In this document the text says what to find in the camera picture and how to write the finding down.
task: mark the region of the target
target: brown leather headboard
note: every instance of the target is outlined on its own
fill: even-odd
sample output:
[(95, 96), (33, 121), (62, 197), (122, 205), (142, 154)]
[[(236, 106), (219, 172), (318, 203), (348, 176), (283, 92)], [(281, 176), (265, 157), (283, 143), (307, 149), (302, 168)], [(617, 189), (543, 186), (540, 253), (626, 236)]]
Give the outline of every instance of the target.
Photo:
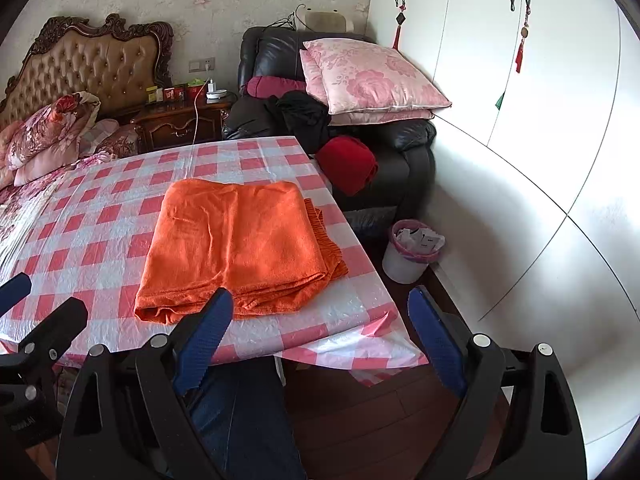
[(24, 120), (60, 96), (87, 91), (100, 98), (100, 117), (143, 105), (146, 88), (171, 86), (174, 32), (165, 22), (132, 25), (117, 14), (101, 27), (89, 20), (50, 18), (31, 45), (0, 103), (0, 129)]

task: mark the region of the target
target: checkered tablecloth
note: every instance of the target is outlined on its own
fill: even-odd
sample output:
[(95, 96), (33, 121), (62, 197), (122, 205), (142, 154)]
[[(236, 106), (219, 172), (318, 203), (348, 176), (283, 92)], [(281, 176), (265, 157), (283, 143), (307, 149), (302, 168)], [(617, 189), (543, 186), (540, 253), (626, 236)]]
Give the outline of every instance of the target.
[[(267, 354), (357, 370), (426, 362), (322, 178), (294, 137), (225, 141), (147, 153), (65, 175), (18, 254), (13, 274), (31, 277), (31, 295), (0, 319), (14, 346), (69, 296), (84, 301), (87, 328), (62, 364), (80, 365), (88, 349), (137, 348), (172, 327), (141, 322), (133, 305), (164, 193), (172, 182), (202, 178), (235, 184), (287, 180), (322, 210), (349, 275), (299, 313), (231, 323), (214, 362)], [(375, 377), (384, 378), (380, 372)]]

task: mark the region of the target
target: wooden nightstand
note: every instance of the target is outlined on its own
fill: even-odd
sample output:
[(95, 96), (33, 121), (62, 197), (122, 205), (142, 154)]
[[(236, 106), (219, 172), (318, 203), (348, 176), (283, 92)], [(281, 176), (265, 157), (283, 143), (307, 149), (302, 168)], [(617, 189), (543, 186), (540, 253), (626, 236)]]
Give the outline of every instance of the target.
[[(199, 98), (196, 143), (222, 140), (222, 124), (236, 102), (233, 94), (212, 103)], [(131, 122), (140, 135), (143, 153), (186, 146), (193, 142), (196, 113), (193, 101), (163, 102), (145, 106)]]

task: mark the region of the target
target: silver screw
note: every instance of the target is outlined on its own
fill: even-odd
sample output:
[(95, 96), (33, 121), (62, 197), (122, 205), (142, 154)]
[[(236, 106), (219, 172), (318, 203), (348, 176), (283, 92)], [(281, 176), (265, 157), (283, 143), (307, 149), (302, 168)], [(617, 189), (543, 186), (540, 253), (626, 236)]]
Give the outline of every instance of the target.
[(24, 391), (24, 396), (27, 397), (27, 400), (33, 400), (38, 395), (38, 391), (35, 386), (27, 386), (27, 389)]
[(153, 348), (162, 348), (169, 341), (164, 334), (158, 334), (151, 338), (151, 346)]
[(538, 351), (542, 354), (542, 355), (551, 355), (554, 352), (554, 349), (551, 348), (551, 345), (548, 345), (546, 343), (540, 343), (538, 345)]
[(486, 348), (491, 344), (491, 340), (484, 334), (476, 334), (474, 336), (474, 343), (482, 348)]
[(102, 352), (104, 352), (104, 346), (100, 344), (93, 345), (91, 348), (89, 348), (89, 355), (91, 355), (92, 357), (98, 357), (98, 355), (100, 355)]

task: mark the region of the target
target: blue gripper pad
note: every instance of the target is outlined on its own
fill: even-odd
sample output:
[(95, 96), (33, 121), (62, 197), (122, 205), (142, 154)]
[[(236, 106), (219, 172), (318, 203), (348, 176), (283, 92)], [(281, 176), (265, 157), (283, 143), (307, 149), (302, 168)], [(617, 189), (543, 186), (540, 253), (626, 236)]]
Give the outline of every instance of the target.
[(179, 396), (200, 386), (233, 314), (234, 300), (228, 290), (219, 289), (207, 301), (198, 327), (176, 357), (174, 390)]
[(0, 317), (31, 293), (31, 280), (21, 272), (0, 286)]
[(439, 314), (418, 288), (409, 293), (409, 318), (440, 382), (458, 397), (466, 393), (464, 358)]

